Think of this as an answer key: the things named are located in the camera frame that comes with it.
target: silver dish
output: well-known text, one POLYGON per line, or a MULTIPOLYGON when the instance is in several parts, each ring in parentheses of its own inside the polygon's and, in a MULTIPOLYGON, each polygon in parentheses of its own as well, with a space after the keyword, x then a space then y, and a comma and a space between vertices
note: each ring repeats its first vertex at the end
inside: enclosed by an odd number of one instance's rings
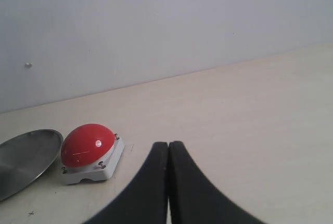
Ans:
POLYGON ((40 129, 0 144, 0 201, 37 179, 56 159, 62 135, 40 129))

